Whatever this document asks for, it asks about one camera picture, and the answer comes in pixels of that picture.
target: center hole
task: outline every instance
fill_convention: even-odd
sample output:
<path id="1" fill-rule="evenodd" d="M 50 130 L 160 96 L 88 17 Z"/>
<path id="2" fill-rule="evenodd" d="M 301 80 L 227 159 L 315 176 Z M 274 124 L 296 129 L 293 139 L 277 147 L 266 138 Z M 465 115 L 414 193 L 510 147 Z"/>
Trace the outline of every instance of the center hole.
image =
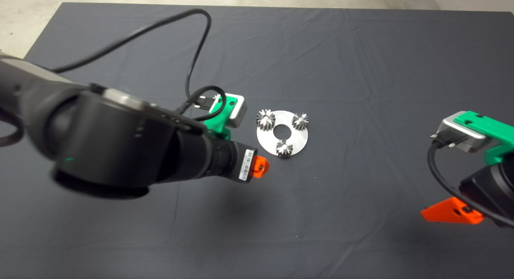
<path id="1" fill-rule="evenodd" d="M 281 125 L 277 125 L 273 129 L 273 134 L 279 140 L 287 140 L 291 136 L 291 130 L 288 127 L 286 127 L 285 125 L 281 124 Z"/>

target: concrete floor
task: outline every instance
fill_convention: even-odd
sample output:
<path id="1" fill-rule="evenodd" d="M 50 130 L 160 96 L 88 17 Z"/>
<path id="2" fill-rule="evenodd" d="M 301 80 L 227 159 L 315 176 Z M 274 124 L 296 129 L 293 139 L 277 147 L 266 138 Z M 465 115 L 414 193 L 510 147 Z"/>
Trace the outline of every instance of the concrete floor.
<path id="1" fill-rule="evenodd" d="M 0 50 L 24 57 L 63 2 L 274 6 L 303 8 L 435 9 L 435 0 L 0 0 Z"/>

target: black cable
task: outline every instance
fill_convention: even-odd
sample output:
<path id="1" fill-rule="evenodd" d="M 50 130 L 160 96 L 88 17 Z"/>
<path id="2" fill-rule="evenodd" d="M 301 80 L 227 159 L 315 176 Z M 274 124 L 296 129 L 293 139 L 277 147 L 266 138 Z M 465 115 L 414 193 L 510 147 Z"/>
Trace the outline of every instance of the black cable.
<path id="1" fill-rule="evenodd" d="M 186 100 L 185 103 L 182 104 L 181 107 L 179 107 L 175 111 L 180 114 L 184 113 L 189 107 L 191 107 L 192 104 L 194 104 L 200 98 L 200 96 L 202 94 L 204 94 L 206 91 L 209 91 L 209 90 L 215 91 L 216 93 L 218 93 L 221 96 L 221 99 L 222 99 L 221 107 L 213 113 L 209 113 L 205 116 L 199 116 L 198 118 L 194 118 L 194 119 L 198 120 L 198 121 L 204 121 L 204 120 L 209 120 L 211 118 L 216 117 L 223 111 L 223 109 L 226 105 L 226 94 L 220 87 L 217 87 L 216 85 L 204 86 L 204 87 L 198 89 Z"/>
<path id="2" fill-rule="evenodd" d="M 503 223 L 503 224 L 505 224 L 505 225 L 507 225 L 507 226 L 509 226 L 511 228 L 514 228 L 514 221 L 513 220 L 511 220 L 509 218 L 506 218 L 506 217 L 504 217 L 502 215 L 499 215 L 497 213 L 494 213 L 493 211 L 490 211 L 488 208 L 485 208 L 484 206 L 478 204 L 477 202 L 474 202 L 473 200 L 469 199 L 468 197 L 462 195 L 460 193 L 460 191 L 455 189 L 452 185 L 450 185 L 448 183 L 448 181 L 446 181 L 446 179 L 443 177 L 443 175 L 441 175 L 441 173 L 437 169 L 437 165 L 435 164 L 435 151 L 437 149 L 442 148 L 443 146 L 444 146 L 444 144 L 442 144 L 440 142 L 437 142 L 437 141 L 433 141 L 432 145 L 430 145 L 430 148 L 428 149 L 428 154 L 426 155 L 426 160 L 428 161 L 428 167 L 429 167 L 430 172 L 432 173 L 432 175 L 434 175 L 435 180 L 437 180 L 437 182 L 439 182 L 439 184 L 446 191 L 448 191 L 448 193 L 450 193 L 451 195 L 453 195 L 457 199 L 461 200 L 462 202 L 464 202 L 465 204 L 467 204 L 471 208 L 479 211 L 480 213 L 482 213 L 486 217 L 489 217 L 489 218 L 491 218 L 493 220 L 501 222 L 501 223 Z"/>
<path id="3" fill-rule="evenodd" d="M 13 145 L 23 138 L 24 126 L 21 118 L 0 108 L 0 121 L 6 122 L 16 128 L 9 136 L 0 138 L 0 147 Z"/>
<path id="4" fill-rule="evenodd" d="M 189 70 L 188 70 L 188 74 L 187 74 L 187 77 L 186 77 L 186 94 L 187 94 L 187 97 L 189 97 L 189 80 L 191 79 L 191 73 L 193 72 L 193 68 L 196 64 L 196 60 L 198 59 L 198 56 L 200 54 L 200 51 L 202 50 L 202 47 L 204 46 L 204 43 L 205 43 L 205 39 L 207 38 L 207 35 L 209 34 L 209 30 L 211 29 L 211 16 L 209 15 L 209 13 L 207 13 L 207 11 L 203 10 L 203 9 L 191 9 L 191 10 L 187 10 L 185 12 L 182 12 L 182 13 L 179 13 L 179 14 L 176 14 L 176 15 L 173 15 L 173 16 L 170 16 L 170 17 L 167 17 L 165 19 L 162 19 L 160 21 L 157 21 L 156 23 L 146 27 L 146 28 L 143 28 L 143 29 L 140 29 L 136 32 L 134 32 L 133 34 L 131 34 L 130 36 L 126 37 L 126 38 L 123 38 L 119 41 L 116 41 L 114 43 L 111 43 L 110 45 L 104 47 L 103 49 L 101 50 L 98 50 L 97 52 L 89 55 L 89 56 L 86 56 L 85 58 L 82 58 L 81 60 L 79 61 L 76 61 L 74 63 L 70 63 L 68 65 L 64 65 L 62 67 L 57 67 L 57 68 L 54 68 L 54 69 L 50 69 L 51 71 L 55 72 L 55 73 L 62 73 L 62 72 L 66 72 L 66 71 L 70 71 L 70 70 L 73 70 L 73 69 L 77 69 L 79 67 L 83 67 L 84 65 L 86 64 L 89 64 L 95 60 L 97 60 L 98 58 L 101 58 L 107 54 L 109 54 L 110 52 L 118 49 L 119 47 L 129 43 L 130 41 L 133 41 L 134 39 L 138 38 L 139 36 L 147 33 L 147 32 L 150 32 L 156 28 L 159 28 L 161 26 L 164 26 L 166 24 L 169 24 L 169 23 L 173 23 L 175 21 L 178 21 L 178 20 L 181 20 L 183 18 L 186 18 L 186 17 L 189 17 L 191 15 L 194 15 L 194 14 L 201 14 L 201 15 L 204 15 L 206 18 L 207 18 L 207 24 L 205 26 L 205 30 L 204 30 L 204 34 L 202 35 L 202 39 L 200 40 L 200 44 L 198 44 L 198 47 L 196 49 L 196 53 L 193 57 L 193 62 L 191 63 L 191 66 L 189 67 Z"/>

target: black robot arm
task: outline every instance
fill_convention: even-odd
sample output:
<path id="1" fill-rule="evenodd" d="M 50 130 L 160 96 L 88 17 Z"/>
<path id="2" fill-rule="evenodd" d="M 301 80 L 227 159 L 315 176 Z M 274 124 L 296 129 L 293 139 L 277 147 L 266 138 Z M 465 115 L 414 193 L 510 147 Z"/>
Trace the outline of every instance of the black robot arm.
<path id="1" fill-rule="evenodd" d="M 115 89 L 77 85 L 5 54 L 0 77 L 0 118 L 23 124 L 36 149 L 55 162 L 55 180 L 70 189 L 130 198 L 153 183 L 211 175 L 248 183 L 262 162 L 251 146 Z"/>

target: metal gear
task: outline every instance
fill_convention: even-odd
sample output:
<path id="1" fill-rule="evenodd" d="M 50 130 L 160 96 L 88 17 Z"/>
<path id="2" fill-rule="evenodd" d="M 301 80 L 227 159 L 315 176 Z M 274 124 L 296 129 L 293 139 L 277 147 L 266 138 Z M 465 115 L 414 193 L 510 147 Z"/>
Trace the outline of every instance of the metal gear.
<path id="1" fill-rule="evenodd" d="M 270 130 L 275 125 L 275 113 L 271 109 L 261 109 L 257 114 L 257 126 L 262 130 Z"/>
<path id="2" fill-rule="evenodd" d="M 305 113 L 297 113 L 293 116 L 291 123 L 294 129 L 303 130 L 307 127 L 307 124 L 309 123 L 309 117 Z"/>
<path id="3" fill-rule="evenodd" d="M 288 145 L 286 140 L 279 140 L 277 143 L 277 155 L 281 158 L 287 158 L 291 155 L 292 145 Z"/>

